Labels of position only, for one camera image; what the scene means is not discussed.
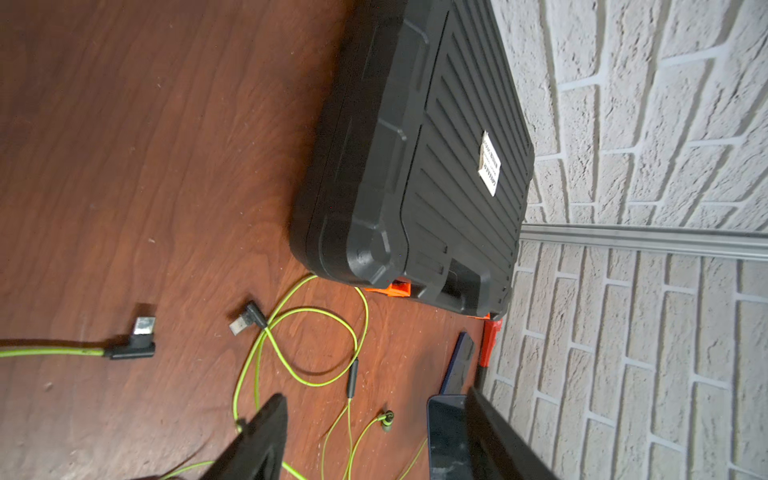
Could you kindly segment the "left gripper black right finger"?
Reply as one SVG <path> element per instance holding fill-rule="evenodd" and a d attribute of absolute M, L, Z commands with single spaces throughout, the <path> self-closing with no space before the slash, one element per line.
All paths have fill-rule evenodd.
<path fill-rule="evenodd" d="M 557 479 L 526 441 L 474 387 L 466 395 L 465 411 L 474 479 Z"/>

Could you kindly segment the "black smartphone blue edge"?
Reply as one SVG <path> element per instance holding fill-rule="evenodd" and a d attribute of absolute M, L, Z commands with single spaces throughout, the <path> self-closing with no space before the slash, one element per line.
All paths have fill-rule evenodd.
<path fill-rule="evenodd" d="M 467 331 L 457 339 L 439 394 L 457 395 L 462 392 L 475 351 L 475 342 Z"/>

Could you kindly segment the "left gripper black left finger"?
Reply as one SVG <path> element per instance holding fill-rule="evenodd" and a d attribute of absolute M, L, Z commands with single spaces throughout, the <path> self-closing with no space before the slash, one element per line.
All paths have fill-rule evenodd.
<path fill-rule="evenodd" d="M 287 399 L 276 393 L 245 425 L 201 479 L 278 480 L 287 428 Z"/>

